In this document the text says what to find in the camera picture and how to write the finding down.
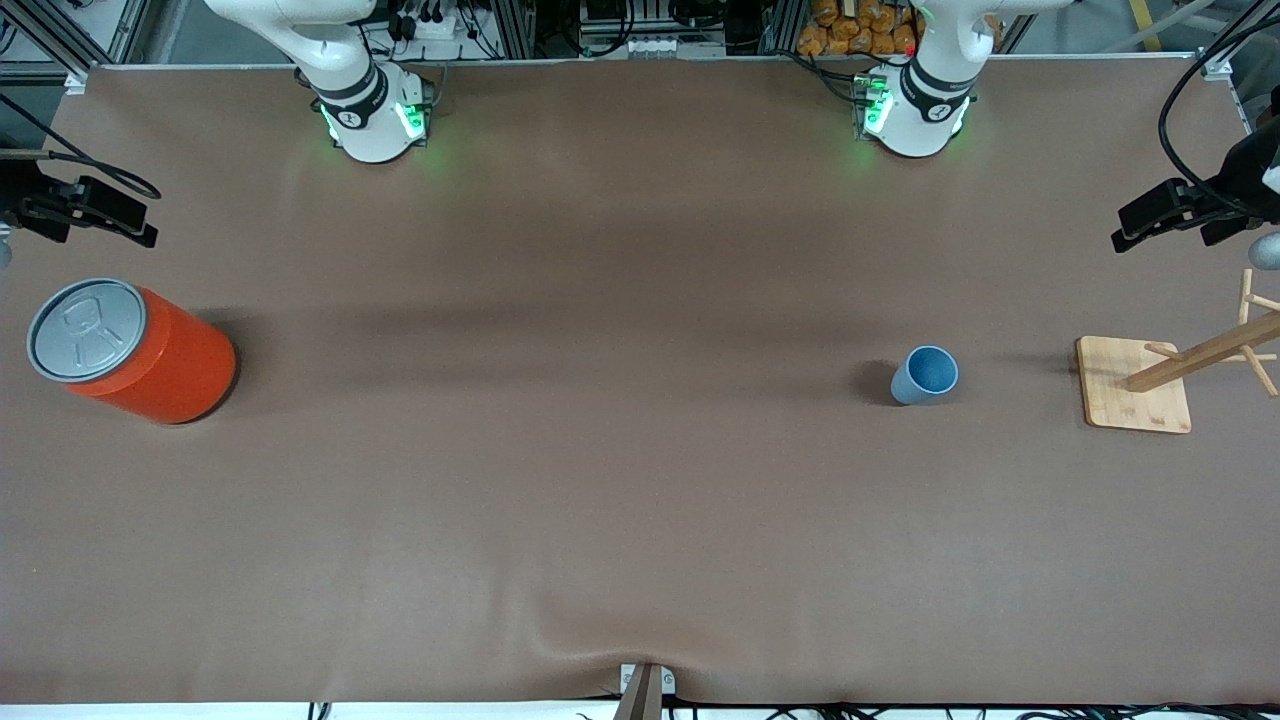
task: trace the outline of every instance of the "red cylinder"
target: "red cylinder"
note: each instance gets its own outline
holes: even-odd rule
[[[76,395],[155,423],[214,410],[236,379],[236,348],[218,328],[155,292],[95,278],[64,288],[32,322],[32,364]]]

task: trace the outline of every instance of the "wooden mug tree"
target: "wooden mug tree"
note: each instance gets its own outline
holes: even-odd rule
[[[1262,307],[1266,314],[1251,320],[1251,306]],[[1253,293],[1253,270],[1244,270],[1240,282],[1236,327],[1185,352],[1167,342],[1082,337],[1076,352],[1085,420],[1097,428],[1189,433],[1192,418],[1183,378],[1219,363],[1248,364],[1267,395],[1277,397],[1280,392],[1262,368],[1263,360],[1276,356],[1254,351],[1276,338],[1280,338],[1280,302]]]

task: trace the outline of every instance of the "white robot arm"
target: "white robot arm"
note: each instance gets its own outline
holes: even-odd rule
[[[360,31],[375,0],[205,0],[289,56],[320,97],[329,133],[362,163],[384,163],[426,137],[431,87],[394,63],[375,63]]]
[[[1053,10],[1071,0],[914,0],[925,18],[915,56],[902,67],[881,65],[883,78],[864,129],[909,158],[933,155],[960,131],[969,91],[991,58],[995,33],[986,15]]]

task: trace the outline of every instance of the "blue cup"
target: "blue cup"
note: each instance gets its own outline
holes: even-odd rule
[[[890,391],[902,405],[929,405],[951,392],[959,379],[960,368],[950,352],[922,345],[893,373]]]

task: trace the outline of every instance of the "green led light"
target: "green led light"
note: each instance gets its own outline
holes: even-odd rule
[[[404,126],[404,132],[407,132],[410,137],[422,137],[422,128],[425,124],[422,120],[422,110],[412,105],[406,106],[397,102],[396,114],[399,115],[401,124]]]
[[[338,128],[333,124],[333,115],[329,114],[329,109],[321,105],[320,114],[324,117],[324,123],[329,126],[329,137],[332,137],[334,142],[338,142]]]
[[[893,94],[884,91],[879,100],[867,110],[867,132],[878,133],[884,129],[888,111],[893,109]]]
[[[960,105],[960,109],[956,110],[956,124],[951,126],[951,135],[960,132],[960,128],[964,127],[964,111],[968,109],[969,109],[969,100],[965,99],[964,104]]]

